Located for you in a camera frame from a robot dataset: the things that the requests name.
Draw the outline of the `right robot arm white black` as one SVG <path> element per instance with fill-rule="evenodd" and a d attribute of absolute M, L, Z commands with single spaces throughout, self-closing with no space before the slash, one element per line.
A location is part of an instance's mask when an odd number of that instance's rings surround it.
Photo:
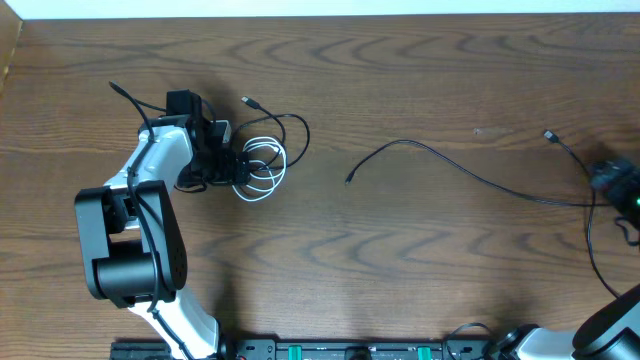
<path fill-rule="evenodd" d="M 593 166 L 591 187 L 618 211 L 616 224 L 639 227 L 639 167 L 617 158 Z M 639 288 L 619 295 L 576 331 L 552 331 L 534 324 L 506 335 L 493 359 L 634 360 L 639 358 Z"/>

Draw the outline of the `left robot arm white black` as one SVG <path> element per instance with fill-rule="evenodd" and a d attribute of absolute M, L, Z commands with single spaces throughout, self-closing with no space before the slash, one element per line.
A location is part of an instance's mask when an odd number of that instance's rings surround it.
<path fill-rule="evenodd" d="M 204 116 L 208 106 L 188 89 L 168 92 L 161 116 L 143 119 L 123 167 L 74 201 L 89 292 L 143 318 L 174 359 L 237 356 L 186 284 L 186 248 L 170 199 L 174 189 L 249 181 L 247 154 L 231 148 L 228 121 Z"/>

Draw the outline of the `cardboard side panel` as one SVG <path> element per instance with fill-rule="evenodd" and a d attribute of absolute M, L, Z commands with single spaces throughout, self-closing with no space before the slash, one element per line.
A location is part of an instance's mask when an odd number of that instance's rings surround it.
<path fill-rule="evenodd" d="M 18 39 L 21 34 L 23 20 L 7 4 L 0 3 L 0 88 L 4 91 L 6 78 L 15 54 Z"/>

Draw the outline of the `black mounting rail base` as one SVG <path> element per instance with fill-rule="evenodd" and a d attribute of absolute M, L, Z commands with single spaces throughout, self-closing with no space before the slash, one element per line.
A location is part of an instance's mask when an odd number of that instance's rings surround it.
<path fill-rule="evenodd" d="M 257 337 L 233 339 L 220 330 L 171 331 L 162 341 L 118 340 L 109 360 L 444 360 L 499 359 L 486 337 L 445 340 L 311 340 Z"/>

